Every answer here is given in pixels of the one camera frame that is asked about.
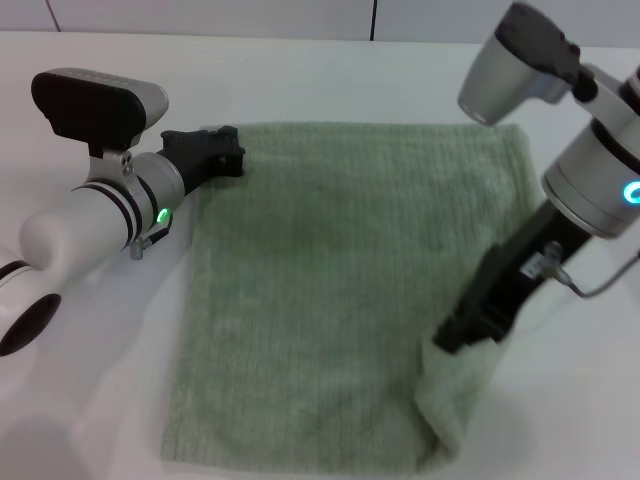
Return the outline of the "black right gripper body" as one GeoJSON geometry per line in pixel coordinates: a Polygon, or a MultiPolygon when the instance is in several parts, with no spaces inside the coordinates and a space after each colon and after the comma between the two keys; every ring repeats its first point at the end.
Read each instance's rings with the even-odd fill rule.
{"type": "Polygon", "coordinates": [[[525,301],[544,282],[545,250],[564,263],[591,238],[551,202],[543,202],[507,241],[485,256],[464,301],[471,322],[478,315],[494,315],[510,317],[513,327],[525,301]]]}

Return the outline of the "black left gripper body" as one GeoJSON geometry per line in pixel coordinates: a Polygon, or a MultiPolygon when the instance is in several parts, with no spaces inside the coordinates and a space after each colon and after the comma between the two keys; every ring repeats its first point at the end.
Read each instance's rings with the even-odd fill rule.
{"type": "Polygon", "coordinates": [[[212,178],[226,175],[228,141],[217,132],[168,130],[161,133],[161,138],[159,154],[177,169],[186,194],[212,178]]]}

